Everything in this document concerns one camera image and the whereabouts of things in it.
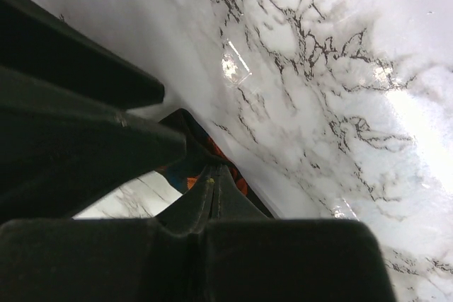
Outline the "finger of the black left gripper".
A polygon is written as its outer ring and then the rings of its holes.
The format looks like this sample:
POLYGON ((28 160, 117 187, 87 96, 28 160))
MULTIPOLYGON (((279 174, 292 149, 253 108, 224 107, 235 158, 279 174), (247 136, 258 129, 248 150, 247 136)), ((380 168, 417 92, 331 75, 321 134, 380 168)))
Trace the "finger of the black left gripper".
POLYGON ((1 70, 1 220, 71 216, 185 154, 185 137, 1 70))
POLYGON ((31 0, 1 0, 1 65, 123 110, 165 96, 153 76, 31 0))

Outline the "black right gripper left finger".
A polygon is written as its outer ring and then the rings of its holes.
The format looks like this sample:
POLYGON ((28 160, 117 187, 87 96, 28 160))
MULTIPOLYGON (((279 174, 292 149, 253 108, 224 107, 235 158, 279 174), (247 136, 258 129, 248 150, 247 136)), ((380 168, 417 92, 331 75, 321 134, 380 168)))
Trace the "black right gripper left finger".
POLYGON ((1 227, 2 301, 186 301, 216 170, 154 219, 22 219, 1 227))

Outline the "dark orange-patterned necktie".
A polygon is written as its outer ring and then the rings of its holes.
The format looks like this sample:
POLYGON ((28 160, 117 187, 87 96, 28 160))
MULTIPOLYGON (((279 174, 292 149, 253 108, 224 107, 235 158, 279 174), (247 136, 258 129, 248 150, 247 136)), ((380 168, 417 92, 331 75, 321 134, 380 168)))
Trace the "dark orange-patterned necktie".
POLYGON ((182 133, 186 139, 185 157, 173 165, 156 170, 172 187, 183 194, 193 187, 206 165, 225 165, 238 190, 267 217, 273 217, 270 210, 245 181, 239 169, 224 155, 212 137, 187 110, 178 109, 163 118, 160 123, 182 133))

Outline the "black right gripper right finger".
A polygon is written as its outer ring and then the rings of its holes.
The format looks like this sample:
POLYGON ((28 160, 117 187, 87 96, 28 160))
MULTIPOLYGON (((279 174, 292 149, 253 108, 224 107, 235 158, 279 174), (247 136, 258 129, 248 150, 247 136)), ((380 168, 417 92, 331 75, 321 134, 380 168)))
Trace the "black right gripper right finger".
POLYGON ((229 171, 207 166, 212 190, 197 237, 193 301, 394 301, 381 248, 366 225, 348 219, 228 216, 241 199, 229 171))

